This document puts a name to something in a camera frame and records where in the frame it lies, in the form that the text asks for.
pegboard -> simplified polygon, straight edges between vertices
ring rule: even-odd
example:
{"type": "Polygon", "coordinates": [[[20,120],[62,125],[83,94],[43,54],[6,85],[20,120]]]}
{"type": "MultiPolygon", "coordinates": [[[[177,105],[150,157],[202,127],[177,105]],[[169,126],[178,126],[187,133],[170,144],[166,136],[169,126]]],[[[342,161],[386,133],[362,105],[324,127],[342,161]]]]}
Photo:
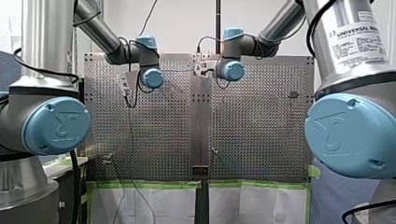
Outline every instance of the pegboard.
{"type": "Polygon", "coordinates": [[[85,66],[92,178],[191,180],[192,57],[162,56],[165,83],[153,93],[140,91],[136,108],[126,106],[118,84],[128,66],[109,65],[101,54],[88,54],[85,66]]]}
{"type": "Polygon", "coordinates": [[[246,74],[213,88],[210,177],[306,182],[312,155],[304,138],[313,103],[310,57],[244,58],[246,74]]]}
{"type": "Polygon", "coordinates": [[[128,66],[87,54],[91,178],[191,180],[193,165],[207,165],[213,179],[309,181],[304,119],[313,103],[313,59],[243,61],[245,76],[223,90],[214,78],[193,74],[192,55],[162,55],[164,86],[139,92],[130,109],[117,81],[128,66]],[[110,154],[114,164],[106,163],[110,154]]]}

blue cover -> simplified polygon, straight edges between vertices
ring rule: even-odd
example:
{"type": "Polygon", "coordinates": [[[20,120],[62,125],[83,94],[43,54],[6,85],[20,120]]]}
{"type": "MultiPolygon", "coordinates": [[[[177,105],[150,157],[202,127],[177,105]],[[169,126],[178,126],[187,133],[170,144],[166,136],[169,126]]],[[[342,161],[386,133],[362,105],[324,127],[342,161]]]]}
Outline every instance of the blue cover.
{"type": "Polygon", "coordinates": [[[238,81],[245,74],[245,66],[238,61],[232,61],[224,65],[224,78],[227,81],[238,81]]]}
{"type": "Polygon", "coordinates": [[[337,174],[396,176],[396,119],[372,101],[344,93],[323,97],[308,112],[305,136],[315,156],[337,174]]]}
{"type": "Polygon", "coordinates": [[[33,154],[61,155],[84,140],[90,123],[90,114],[80,101],[54,98],[39,106],[26,120],[22,142],[33,154]]]}
{"type": "Polygon", "coordinates": [[[235,39],[245,33],[244,29],[239,27],[229,27],[224,30],[224,40],[235,39]]]}
{"type": "Polygon", "coordinates": [[[136,42],[145,45],[149,49],[157,49],[157,41],[152,35],[141,35],[136,39],[136,42]]]}
{"type": "Polygon", "coordinates": [[[143,83],[150,89],[160,88],[164,80],[163,72],[157,68],[150,68],[142,76],[143,83]]]}

white wall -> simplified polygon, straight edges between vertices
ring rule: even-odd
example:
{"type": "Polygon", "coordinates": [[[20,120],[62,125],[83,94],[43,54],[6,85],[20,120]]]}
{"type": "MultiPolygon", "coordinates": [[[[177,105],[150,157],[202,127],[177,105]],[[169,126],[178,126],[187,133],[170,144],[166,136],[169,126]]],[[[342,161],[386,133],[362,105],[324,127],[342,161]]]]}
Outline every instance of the white wall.
{"type": "MultiPolygon", "coordinates": [[[[135,38],[142,29],[154,0],[105,0],[105,21],[117,35],[135,38]]],[[[148,22],[145,34],[157,38],[160,52],[189,52],[196,50],[204,35],[215,36],[215,0],[159,0],[148,22]]],[[[243,27],[257,34],[275,16],[286,0],[223,0],[221,30],[229,26],[243,27]]],[[[384,44],[392,63],[396,64],[396,3],[378,0],[373,6],[384,44]]],[[[307,24],[293,38],[284,41],[279,55],[310,55],[305,44],[307,24]]],[[[215,43],[206,40],[205,52],[214,52],[215,43]]],[[[315,89],[319,86],[318,69],[315,89]]]]}
{"type": "MultiPolygon", "coordinates": [[[[152,3],[153,0],[105,0],[105,21],[117,35],[136,38],[152,3]]],[[[160,52],[194,52],[203,35],[214,34],[214,0],[159,0],[145,32],[157,38],[160,52]]],[[[214,50],[215,43],[206,41],[203,50],[214,50]]]]}

green tape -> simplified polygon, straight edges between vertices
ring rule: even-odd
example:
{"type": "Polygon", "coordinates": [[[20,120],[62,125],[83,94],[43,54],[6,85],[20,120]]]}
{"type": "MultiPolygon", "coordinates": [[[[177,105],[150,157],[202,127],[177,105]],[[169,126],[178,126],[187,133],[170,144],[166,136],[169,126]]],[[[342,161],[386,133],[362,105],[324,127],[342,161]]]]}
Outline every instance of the green tape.
{"type": "Polygon", "coordinates": [[[157,182],[142,180],[112,180],[112,181],[94,181],[90,182],[89,187],[93,189],[198,189],[199,181],[174,181],[174,182],[157,182]]]}
{"type": "Polygon", "coordinates": [[[229,189],[241,187],[256,187],[264,189],[309,189],[309,183],[281,183],[275,181],[258,180],[211,180],[209,187],[212,189],[229,189]]]}
{"type": "Polygon", "coordinates": [[[311,223],[311,186],[309,185],[306,191],[306,208],[305,208],[305,223],[311,223]]]}
{"type": "Polygon", "coordinates": [[[91,224],[91,215],[92,215],[92,195],[94,188],[90,183],[87,183],[87,221],[88,224],[91,224]]]}
{"type": "Polygon", "coordinates": [[[308,175],[311,177],[314,177],[316,179],[319,179],[320,175],[321,175],[321,171],[319,170],[318,167],[316,167],[314,165],[309,165],[308,166],[308,175]]]}
{"type": "Polygon", "coordinates": [[[87,202],[87,194],[84,194],[81,197],[81,204],[84,204],[85,202],[87,202]]]}
{"type": "Polygon", "coordinates": [[[72,161],[70,159],[61,160],[61,161],[58,162],[58,164],[71,166],[72,165],[72,161]]]}

white plastic sheet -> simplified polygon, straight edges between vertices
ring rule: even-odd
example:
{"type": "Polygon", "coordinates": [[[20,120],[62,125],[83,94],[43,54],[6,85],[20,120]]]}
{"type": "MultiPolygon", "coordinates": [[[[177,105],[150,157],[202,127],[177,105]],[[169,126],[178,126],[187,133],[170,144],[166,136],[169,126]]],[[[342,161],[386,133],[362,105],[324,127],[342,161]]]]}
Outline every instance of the white plastic sheet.
{"type": "MultiPolygon", "coordinates": [[[[195,189],[140,189],[154,211],[157,224],[193,224],[195,189]]],[[[134,188],[94,189],[93,224],[152,224],[154,216],[134,188]]]]}
{"type": "Polygon", "coordinates": [[[309,188],[282,186],[210,189],[210,224],[308,223],[309,188]]]}

